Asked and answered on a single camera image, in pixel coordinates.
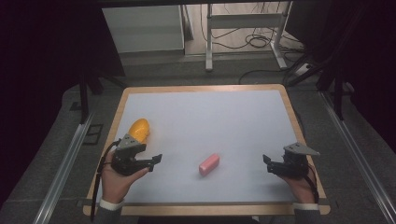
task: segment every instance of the human hand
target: human hand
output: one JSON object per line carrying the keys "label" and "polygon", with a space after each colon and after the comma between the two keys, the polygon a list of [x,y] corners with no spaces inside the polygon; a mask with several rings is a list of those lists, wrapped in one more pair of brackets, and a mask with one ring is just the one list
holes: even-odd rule
{"label": "human hand", "polygon": [[[316,185],[317,178],[316,178],[315,167],[313,167],[310,164],[308,164],[308,166],[309,166],[308,177]],[[304,178],[297,180],[280,175],[279,177],[285,180],[286,183],[288,183],[291,192],[293,193],[294,197],[296,197],[299,203],[315,203],[315,197],[312,192],[312,189]]]}
{"label": "human hand", "polygon": [[120,175],[111,168],[110,162],[113,159],[114,151],[106,156],[105,166],[102,170],[102,199],[108,203],[120,203],[128,193],[131,185],[140,177],[144,176],[149,168],[144,168],[133,175]]}

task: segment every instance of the pink block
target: pink block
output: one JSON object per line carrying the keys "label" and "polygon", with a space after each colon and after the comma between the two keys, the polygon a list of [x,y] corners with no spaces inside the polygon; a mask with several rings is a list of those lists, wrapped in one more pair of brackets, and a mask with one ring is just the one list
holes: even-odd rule
{"label": "pink block", "polygon": [[213,169],[215,169],[220,163],[220,157],[217,153],[212,154],[209,158],[203,161],[199,165],[199,173],[201,176],[206,176],[209,174]]}

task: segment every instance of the table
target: table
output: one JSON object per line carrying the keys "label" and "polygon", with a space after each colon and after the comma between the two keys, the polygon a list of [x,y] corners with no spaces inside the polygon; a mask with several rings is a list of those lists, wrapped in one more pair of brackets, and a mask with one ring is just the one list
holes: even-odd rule
{"label": "table", "polygon": [[[254,85],[254,86],[183,86],[183,87],[144,87],[144,88],[127,88],[117,109],[116,116],[113,120],[109,135],[106,140],[105,149],[117,136],[120,127],[122,114],[125,110],[125,104],[130,94],[139,93],[167,93],[167,92],[247,92],[247,91],[278,91],[283,104],[286,108],[287,116],[290,119],[290,125],[294,131],[298,142],[305,144],[298,121],[293,113],[289,97],[281,85]],[[265,166],[262,164],[262,172],[265,173]],[[87,199],[92,198],[93,182]],[[326,195],[318,178],[319,209],[322,215],[330,212],[330,206],[327,203]],[[88,215],[91,212],[89,206],[83,207],[83,212]],[[152,205],[125,205],[122,209],[123,215],[129,216],[263,216],[263,215],[292,215],[293,209],[291,202],[287,203],[211,203],[211,204],[180,204],[180,203],[162,203]]]}

